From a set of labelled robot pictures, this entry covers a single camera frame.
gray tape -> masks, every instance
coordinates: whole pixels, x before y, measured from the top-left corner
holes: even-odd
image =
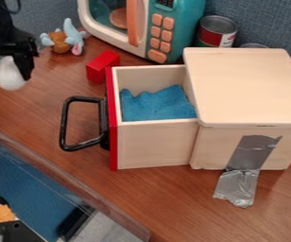
[[[256,170],[260,169],[265,160],[281,140],[263,135],[243,136],[231,156],[227,170]]]
[[[282,139],[263,135],[243,136],[218,179],[213,197],[226,199],[235,206],[253,204],[259,172],[267,157]]]
[[[258,170],[224,172],[218,179],[213,198],[228,200],[241,208],[251,206],[259,172]]]

microwave buttons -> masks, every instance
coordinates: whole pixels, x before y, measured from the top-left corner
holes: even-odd
[[[163,27],[165,29],[171,30],[174,28],[175,20],[173,18],[165,17],[163,19]]]
[[[172,40],[172,32],[168,30],[163,30],[162,39],[166,42],[171,42]]]
[[[153,37],[159,38],[161,32],[162,32],[162,30],[159,27],[157,27],[157,26],[152,26],[151,27],[151,35]]]
[[[171,49],[171,44],[168,42],[162,42],[160,44],[160,50],[164,53],[169,53]]]
[[[156,38],[151,38],[150,40],[150,46],[154,49],[158,49],[160,45],[160,40],[156,39]]]
[[[160,26],[163,23],[163,16],[159,13],[152,14],[152,24]]]
[[[151,60],[158,63],[164,63],[167,60],[167,56],[163,52],[160,52],[155,49],[150,49],[147,52],[147,55],[149,56]]]

pink toy microwave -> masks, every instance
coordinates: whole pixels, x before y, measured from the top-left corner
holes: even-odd
[[[205,0],[78,0],[85,29],[158,63],[175,62],[194,39]]]

wooden desk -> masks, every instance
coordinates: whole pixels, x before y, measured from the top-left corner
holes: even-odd
[[[65,152],[59,147],[60,112],[71,95],[103,96],[104,85],[88,82],[85,63],[105,49],[121,54],[122,65],[148,64],[95,38],[85,54],[57,55],[45,49],[26,87],[0,90],[0,130],[37,151],[146,226],[154,241],[291,241],[291,166],[261,172],[254,205],[236,208],[212,195],[221,171],[189,166],[109,170],[109,153],[100,147]],[[68,139],[97,134],[96,108],[74,104]],[[44,172],[58,177],[50,167]],[[73,188],[64,179],[62,182]],[[84,196],[84,189],[76,187]]]

wooden box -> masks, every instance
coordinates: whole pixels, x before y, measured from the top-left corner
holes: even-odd
[[[224,169],[242,137],[280,141],[263,169],[291,163],[291,59],[281,49],[186,48],[185,65],[114,67],[108,75],[111,168]],[[123,122],[119,92],[183,86],[197,119]]]
[[[186,48],[188,78],[200,130],[190,160],[195,169],[224,169],[240,140],[281,140],[262,169],[291,163],[291,58],[282,49]]]

